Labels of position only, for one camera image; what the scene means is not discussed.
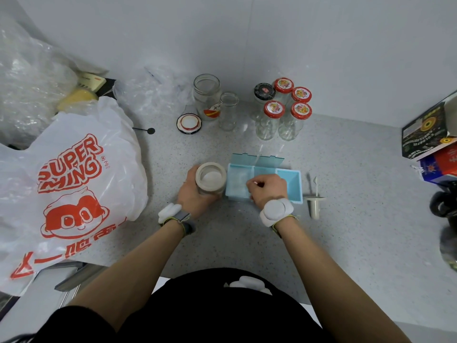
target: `clear plastic bag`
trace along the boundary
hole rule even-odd
[[[136,115],[180,115],[193,104],[192,83],[168,66],[146,66],[127,80],[117,80],[113,87],[119,105]]]
[[[137,219],[148,201],[133,123],[116,101],[71,110],[26,150],[0,144],[2,292],[21,295],[38,271]]]
[[[0,142],[27,148],[77,84],[62,52],[0,13]]]

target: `yellow object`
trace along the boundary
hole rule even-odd
[[[98,100],[98,96],[92,91],[83,88],[76,88],[67,97],[63,98],[57,105],[58,111],[65,111],[69,105],[75,102]]]
[[[78,73],[78,86],[96,93],[106,83],[106,79],[89,72]]]

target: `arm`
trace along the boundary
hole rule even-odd
[[[260,209],[272,199],[287,198],[286,181],[277,175],[257,176],[249,180],[247,186]],[[293,217],[280,220],[275,228],[283,238],[320,323],[337,341],[409,342],[398,326],[308,237]]]
[[[187,173],[178,193],[182,209],[197,219],[208,205],[218,199],[214,195],[200,195],[195,183],[197,166]],[[109,267],[70,302],[100,314],[116,331],[125,319],[141,309],[157,283],[170,255],[177,247],[184,230],[176,220],[169,220],[123,259]]]

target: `glass jar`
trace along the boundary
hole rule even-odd
[[[283,118],[281,118],[278,133],[285,141],[292,141],[297,138],[303,128],[303,121],[312,114],[311,107],[306,103],[295,102]]]
[[[287,105],[289,102],[290,93],[293,90],[293,81],[289,78],[282,77],[275,80],[273,84],[276,90],[275,100],[279,101],[283,105]]]
[[[260,120],[263,115],[263,107],[265,103],[274,99],[276,94],[275,88],[269,83],[259,83],[254,88],[255,108],[249,114],[250,118],[255,122]]]
[[[200,74],[194,80],[194,100],[202,120],[213,121],[220,114],[221,82],[212,74]]]
[[[308,103],[311,101],[311,97],[313,95],[309,91],[308,88],[305,88],[304,86],[297,86],[294,88],[290,94],[290,99],[289,102],[286,104],[286,110],[290,111],[292,108],[292,105],[295,102],[301,102],[301,103]]]
[[[255,134],[258,138],[268,140],[275,136],[279,127],[279,118],[284,115],[285,107],[279,101],[265,103],[264,115],[255,124]]]
[[[221,105],[219,127],[224,131],[232,131],[236,126],[236,109],[239,98],[234,92],[226,91],[222,93],[219,102]]]

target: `gray countertop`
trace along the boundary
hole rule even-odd
[[[442,260],[440,230],[446,220],[428,208],[438,188],[421,182],[400,154],[400,129],[312,115],[299,137],[259,140],[242,103],[234,132],[206,122],[194,135],[176,129],[177,115],[132,116],[148,174],[149,202],[141,216],[101,239],[74,259],[109,266],[157,229],[157,213],[174,202],[187,170],[215,161],[227,166],[232,153],[276,155],[283,165],[309,178],[319,177],[321,219],[309,217],[307,204],[295,205],[304,228],[338,264],[399,322],[454,330],[457,273]],[[302,303],[308,303],[300,277],[281,241],[264,227],[251,203],[214,204],[198,220],[162,276],[176,277],[209,267],[236,267],[262,276]]]

